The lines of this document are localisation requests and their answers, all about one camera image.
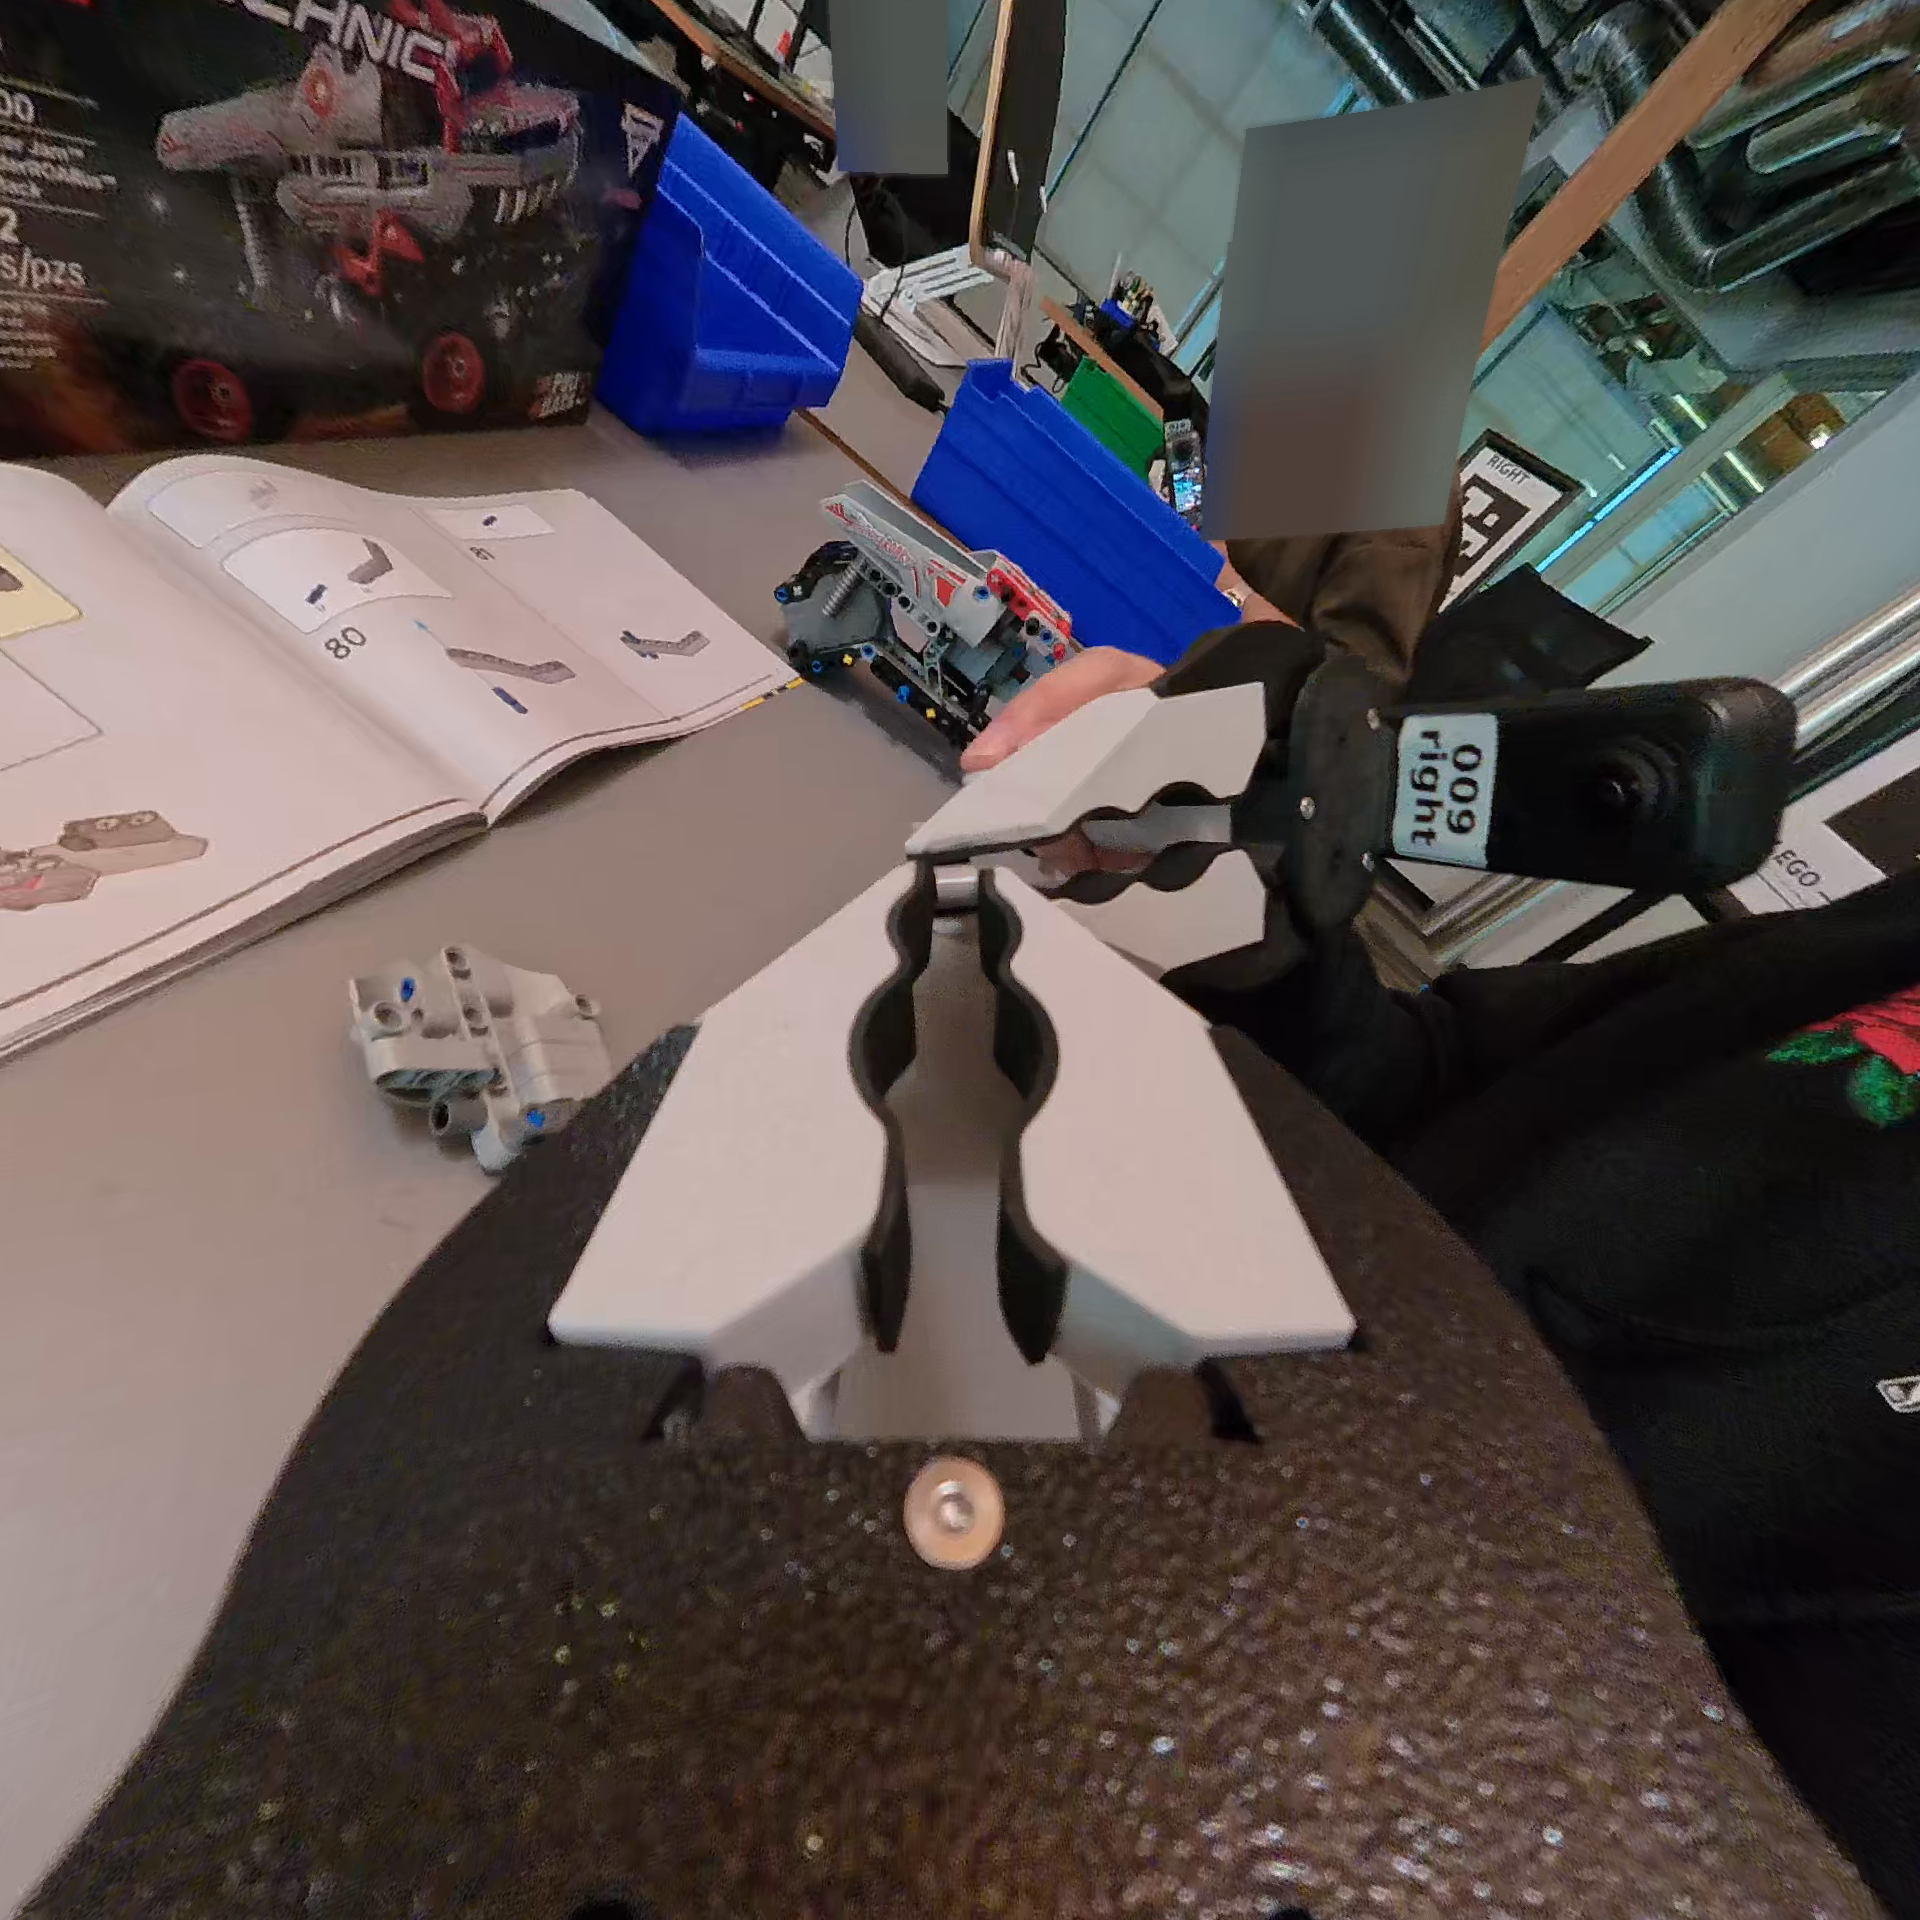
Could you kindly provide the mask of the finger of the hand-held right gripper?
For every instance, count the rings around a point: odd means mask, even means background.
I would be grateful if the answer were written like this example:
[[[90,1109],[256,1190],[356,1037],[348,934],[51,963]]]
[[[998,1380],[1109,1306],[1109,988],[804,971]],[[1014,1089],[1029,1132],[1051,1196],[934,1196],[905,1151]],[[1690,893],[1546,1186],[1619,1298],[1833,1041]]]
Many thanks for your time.
[[[1033,884],[1053,901],[1110,906],[1136,887],[1180,893],[1241,851],[1226,805],[1154,802],[1136,814],[1101,807],[1033,849]]]
[[[1224,807],[1252,779],[1267,730],[1257,684],[1101,694],[963,782],[904,855],[956,862],[1040,849],[1086,820],[1133,820],[1161,802]]]

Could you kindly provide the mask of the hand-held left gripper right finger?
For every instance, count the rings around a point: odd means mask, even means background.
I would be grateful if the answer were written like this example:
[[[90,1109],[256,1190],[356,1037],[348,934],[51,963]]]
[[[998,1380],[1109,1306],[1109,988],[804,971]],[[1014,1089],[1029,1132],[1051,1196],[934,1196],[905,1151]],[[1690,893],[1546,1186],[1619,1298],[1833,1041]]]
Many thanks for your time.
[[[1008,1089],[976,1436],[1101,1436],[1148,1373],[1344,1354],[1357,1315],[1210,1021],[1010,874],[976,953]]]

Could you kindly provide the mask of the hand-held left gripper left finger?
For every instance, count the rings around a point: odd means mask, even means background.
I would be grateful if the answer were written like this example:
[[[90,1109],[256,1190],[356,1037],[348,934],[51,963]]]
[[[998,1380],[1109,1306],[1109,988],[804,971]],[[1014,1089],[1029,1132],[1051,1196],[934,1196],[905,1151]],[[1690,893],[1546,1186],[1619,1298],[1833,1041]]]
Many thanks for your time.
[[[810,1437],[905,1319],[905,1150],[933,868],[894,868],[716,1002],[548,1319],[561,1343],[760,1369]]]

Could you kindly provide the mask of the grey desk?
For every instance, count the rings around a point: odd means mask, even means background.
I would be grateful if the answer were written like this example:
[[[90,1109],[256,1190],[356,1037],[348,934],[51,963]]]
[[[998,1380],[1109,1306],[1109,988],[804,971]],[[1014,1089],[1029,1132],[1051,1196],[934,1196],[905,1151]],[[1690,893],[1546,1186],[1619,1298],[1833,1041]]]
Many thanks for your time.
[[[366,1092],[344,977],[480,934],[597,991],[624,1060],[950,779],[867,685],[779,694],[5,1070],[5,1916],[154,1729],[325,1388],[489,1188]]]

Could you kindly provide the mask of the person's right hand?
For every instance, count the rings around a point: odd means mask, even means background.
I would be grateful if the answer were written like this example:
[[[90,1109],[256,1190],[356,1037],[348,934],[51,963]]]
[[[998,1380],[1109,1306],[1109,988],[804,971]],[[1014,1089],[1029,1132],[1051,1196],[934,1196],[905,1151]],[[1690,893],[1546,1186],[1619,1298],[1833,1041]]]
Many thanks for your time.
[[[1027,742],[1096,699],[1120,690],[1153,689],[1161,675],[1164,667],[1154,658],[1105,645],[1056,662],[1044,677],[1022,685],[989,725],[969,741],[961,759],[963,778],[984,775],[1008,761]]]

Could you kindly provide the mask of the part-built toy truck chassis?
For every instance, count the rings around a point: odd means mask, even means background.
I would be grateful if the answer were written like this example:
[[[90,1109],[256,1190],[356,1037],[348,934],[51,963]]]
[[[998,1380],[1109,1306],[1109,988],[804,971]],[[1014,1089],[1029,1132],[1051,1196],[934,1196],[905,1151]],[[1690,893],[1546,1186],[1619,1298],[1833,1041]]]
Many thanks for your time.
[[[964,750],[1082,643],[1068,611],[992,549],[968,549],[870,481],[824,501],[830,537],[776,589],[806,678],[867,667]]]

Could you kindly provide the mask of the blue storage bin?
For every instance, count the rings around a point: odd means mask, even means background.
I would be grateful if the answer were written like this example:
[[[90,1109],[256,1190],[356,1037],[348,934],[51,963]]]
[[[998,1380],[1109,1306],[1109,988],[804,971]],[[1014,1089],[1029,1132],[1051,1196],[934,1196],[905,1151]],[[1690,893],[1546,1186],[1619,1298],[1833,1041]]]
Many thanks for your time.
[[[594,398],[646,436],[776,430],[828,405],[862,278],[682,116]]]
[[[909,492],[950,537],[1043,588],[1088,649],[1173,665],[1241,621],[1220,556],[1013,363],[968,363]]]

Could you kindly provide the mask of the black white marker sign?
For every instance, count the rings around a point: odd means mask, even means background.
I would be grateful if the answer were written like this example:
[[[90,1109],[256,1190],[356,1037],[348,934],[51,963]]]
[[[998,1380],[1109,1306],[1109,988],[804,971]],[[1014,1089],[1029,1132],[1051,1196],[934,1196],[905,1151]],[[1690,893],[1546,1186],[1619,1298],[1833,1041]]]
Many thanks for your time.
[[[1457,565],[1441,611],[1485,588],[1561,511],[1589,497],[1585,483],[1496,428],[1460,454]]]

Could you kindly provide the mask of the grey toy brick assembly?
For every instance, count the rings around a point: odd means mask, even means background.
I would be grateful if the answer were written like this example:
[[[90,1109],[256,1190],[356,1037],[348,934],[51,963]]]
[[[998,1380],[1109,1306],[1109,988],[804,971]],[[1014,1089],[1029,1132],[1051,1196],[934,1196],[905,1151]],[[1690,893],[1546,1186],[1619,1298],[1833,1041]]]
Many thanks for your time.
[[[561,1137],[616,1074],[594,998],[470,943],[356,973],[345,991],[371,1086],[489,1174]]]

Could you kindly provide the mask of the green storage bin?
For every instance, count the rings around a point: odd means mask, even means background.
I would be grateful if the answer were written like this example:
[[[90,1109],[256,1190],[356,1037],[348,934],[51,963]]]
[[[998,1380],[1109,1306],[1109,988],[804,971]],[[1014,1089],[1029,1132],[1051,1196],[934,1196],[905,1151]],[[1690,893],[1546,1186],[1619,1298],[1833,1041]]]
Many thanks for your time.
[[[1061,390],[1076,421],[1128,470],[1148,477],[1164,454],[1164,419],[1097,358],[1083,355]]]

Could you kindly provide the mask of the white laptop stand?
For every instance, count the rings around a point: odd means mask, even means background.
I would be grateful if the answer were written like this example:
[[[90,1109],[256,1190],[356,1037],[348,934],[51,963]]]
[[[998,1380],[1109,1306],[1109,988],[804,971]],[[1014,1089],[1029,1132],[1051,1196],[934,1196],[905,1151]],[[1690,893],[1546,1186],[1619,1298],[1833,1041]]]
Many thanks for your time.
[[[930,372],[1014,361],[1033,305],[1032,269],[1003,250],[968,244],[867,276],[858,319]]]

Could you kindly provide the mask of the person's black hoodie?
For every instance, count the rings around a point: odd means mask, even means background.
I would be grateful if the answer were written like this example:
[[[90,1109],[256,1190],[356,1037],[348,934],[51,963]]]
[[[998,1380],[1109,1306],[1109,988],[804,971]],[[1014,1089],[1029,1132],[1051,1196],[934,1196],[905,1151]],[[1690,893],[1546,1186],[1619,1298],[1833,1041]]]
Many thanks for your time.
[[[1892,1916],[1918,1871],[1916,874],[1405,996],[1408,1185],[1619,1451],[1725,1685]]]

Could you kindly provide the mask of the open instruction booklet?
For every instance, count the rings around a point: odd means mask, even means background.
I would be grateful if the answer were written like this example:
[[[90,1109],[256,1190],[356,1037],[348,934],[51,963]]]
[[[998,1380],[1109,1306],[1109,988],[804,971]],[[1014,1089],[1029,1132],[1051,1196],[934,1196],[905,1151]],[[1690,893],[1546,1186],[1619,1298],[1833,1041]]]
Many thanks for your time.
[[[790,681],[573,489],[5,465],[2,570],[5,1059]]]

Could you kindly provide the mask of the black toy set box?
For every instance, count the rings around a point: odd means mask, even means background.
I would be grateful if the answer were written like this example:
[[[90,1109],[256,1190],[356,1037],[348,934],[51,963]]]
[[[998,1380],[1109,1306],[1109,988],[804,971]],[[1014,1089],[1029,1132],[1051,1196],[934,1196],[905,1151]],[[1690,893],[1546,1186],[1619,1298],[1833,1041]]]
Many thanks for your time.
[[[5,457],[584,421],[680,116],[590,5],[5,3]]]

